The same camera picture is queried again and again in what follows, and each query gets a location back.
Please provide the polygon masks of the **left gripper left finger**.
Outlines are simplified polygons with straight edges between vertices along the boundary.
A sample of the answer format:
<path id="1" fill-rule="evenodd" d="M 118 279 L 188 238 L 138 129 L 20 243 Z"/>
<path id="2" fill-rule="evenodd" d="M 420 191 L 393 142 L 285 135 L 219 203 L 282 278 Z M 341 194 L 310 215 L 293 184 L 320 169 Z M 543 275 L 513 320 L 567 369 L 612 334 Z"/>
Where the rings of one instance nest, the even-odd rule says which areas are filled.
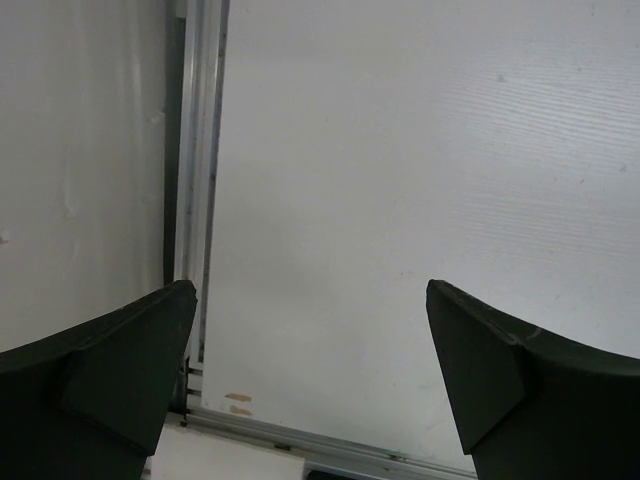
<path id="1" fill-rule="evenodd" d="M 189 280 L 1 354 L 4 479 L 139 479 L 197 306 Z"/>

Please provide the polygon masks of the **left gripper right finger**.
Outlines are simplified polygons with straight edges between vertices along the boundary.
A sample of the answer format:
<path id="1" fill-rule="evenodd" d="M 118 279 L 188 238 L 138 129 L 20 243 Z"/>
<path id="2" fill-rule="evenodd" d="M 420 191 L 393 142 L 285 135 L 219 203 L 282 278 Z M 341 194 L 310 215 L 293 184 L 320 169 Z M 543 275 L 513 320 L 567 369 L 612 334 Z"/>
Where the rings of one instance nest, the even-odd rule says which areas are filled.
<path id="1" fill-rule="evenodd" d="M 480 479 L 636 479 L 639 362 L 501 312 L 443 280 L 426 311 Z"/>

